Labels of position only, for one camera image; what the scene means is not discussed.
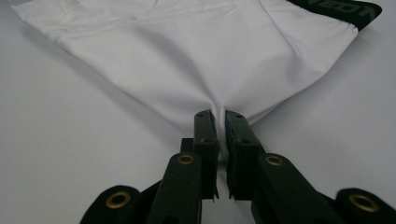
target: black plastic part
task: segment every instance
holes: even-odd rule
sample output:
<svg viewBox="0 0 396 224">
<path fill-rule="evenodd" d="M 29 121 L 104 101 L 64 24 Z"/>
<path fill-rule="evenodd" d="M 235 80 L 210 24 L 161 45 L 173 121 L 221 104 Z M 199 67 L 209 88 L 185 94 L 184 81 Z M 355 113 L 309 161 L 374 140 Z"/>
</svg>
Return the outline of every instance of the black plastic part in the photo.
<svg viewBox="0 0 396 224">
<path fill-rule="evenodd" d="M 151 206 L 154 202 L 155 196 L 157 195 L 157 191 L 160 188 L 162 181 L 158 181 L 148 189 L 143 190 L 139 194 L 139 199 L 136 204 L 136 207 L 134 208 L 134 224 L 144 224 L 146 223 L 148 217 L 149 217 L 149 212 L 151 210 Z"/>
<path fill-rule="evenodd" d="M 250 210 L 256 224 L 279 224 L 274 208 L 260 188 L 254 192 Z"/>
<path fill-rule="evenodd" d="M 193 152 L 202 159 L 203 199 L 219 197 L 216 187 L 218 170 L 219 142 L 215 118 L 210 110 L 197 113 L 194 117 Z"/>
<path fill-rule="evenodd" d="M 194 152 L 194 139 L 182 138 L 180 145 L 180 152 Z"/>
<path fill-rule="evenodd" d="M 80 224 L 133 223 L 139 191 L 125 186 L 105 190 L 93 202 Z"/>
<path fill-rule="evenodd" d="M 201 169 L 201 158 L 195 153 L 181 152 L 170 159 L 148 224 L 201 223 Z"/>
<path fill-rule="evenodd" d="M 225 117 L 227 148 L 230 152 L 227 167 L 230 198 L 252 200 L 257 186 L 257 158 L 265 151 L 244 116 L 226 111 Z"/>
<path fill-rule="evenodd" d="M 339 214 L 348 223 L 396 223 L 396 211 L 374 194 L 362 189 L 340 190 L 335 204 Z"/>
<path fill-rule="evenodd" d="M 258 163 L 260 190 L 279 223 L 345 223 L 288 159 L 266 153 Z"/>
</svg>

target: metal grommet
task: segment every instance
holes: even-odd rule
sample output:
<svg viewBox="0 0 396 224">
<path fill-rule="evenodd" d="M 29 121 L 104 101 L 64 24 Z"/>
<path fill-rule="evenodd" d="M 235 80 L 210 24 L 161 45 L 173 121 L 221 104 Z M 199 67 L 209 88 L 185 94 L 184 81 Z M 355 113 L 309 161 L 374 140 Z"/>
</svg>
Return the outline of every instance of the metal grommet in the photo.
<svg viewBox="0 0 396 224">
<path fill-rule="evenodd" d="M 370 198 L 361 194 L 351 194 L 348 199 L 359 209 L 374 213 L 379 210 L 379 206 Z"/>
<path fill-rule="evenodd" d="M 128 191 L 122 190 L 108 196 L 106 206 L 112 209 L 121 208 L 129 201 L 131 201 L 131 194 Z"/>
<path fill-rule="evenodd" d="M 188 165 L 194 162 L 194 157 L 191 155 L 181 155 L 177 157 L 177 162 L 183 165 Z"/>
<path fill-rule="evenodd" d="M 280 158 L 278 156 L 267 156 L 267 157 L 265 157 L 265 161 L 271 165 L 282 165 L 283 164 L 282 158 Z"/>
</svg>

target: white fabric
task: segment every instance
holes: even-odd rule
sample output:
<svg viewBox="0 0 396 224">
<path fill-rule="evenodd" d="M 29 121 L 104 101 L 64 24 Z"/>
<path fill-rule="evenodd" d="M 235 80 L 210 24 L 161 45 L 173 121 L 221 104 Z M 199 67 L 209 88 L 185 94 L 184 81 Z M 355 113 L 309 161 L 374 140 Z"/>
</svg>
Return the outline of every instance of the white fabric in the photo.
<svg viewBox="0 0 396 224">
<path fill-rule="evenodd" d="M 224 109 L 253 123 L 331 68 L 354 25 L 285 0 L 35 0 L 14 10 L 120 90 L 192 135 Z"/>
</svg>

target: white table surface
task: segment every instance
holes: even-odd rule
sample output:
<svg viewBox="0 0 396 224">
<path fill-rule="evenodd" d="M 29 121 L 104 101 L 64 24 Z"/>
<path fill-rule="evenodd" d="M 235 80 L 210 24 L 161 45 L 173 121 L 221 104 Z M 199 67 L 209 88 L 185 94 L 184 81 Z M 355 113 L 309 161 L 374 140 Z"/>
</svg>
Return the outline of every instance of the white table surface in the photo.
<svg viewBox="0 0 396 224">
<path fill-rule="evenodd" d="M 331 197 L 357 187 L 396 207 L 396 2 L 318 83 L 253 125 Z M 115 185 L 163 176 L 185 136 L 51 44 L 0 1 L 0 223 L 79 223 Z M 254 223 L 248 202 L 204 202 L 203 223 Z"/>
</svg>

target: white cloth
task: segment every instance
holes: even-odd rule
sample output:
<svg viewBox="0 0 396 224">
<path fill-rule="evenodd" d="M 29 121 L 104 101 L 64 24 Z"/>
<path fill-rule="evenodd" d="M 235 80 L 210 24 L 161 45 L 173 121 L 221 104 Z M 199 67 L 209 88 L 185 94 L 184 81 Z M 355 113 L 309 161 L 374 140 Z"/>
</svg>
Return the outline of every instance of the white cloth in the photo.
<svg viewBox="0 0 396 224">
<path fill-rule="evenodd" d="M 358 33 L 286 0 L 34 0 L 18 15 L 186 135 L 253 123 L 327 73 Z"/>
</svg>

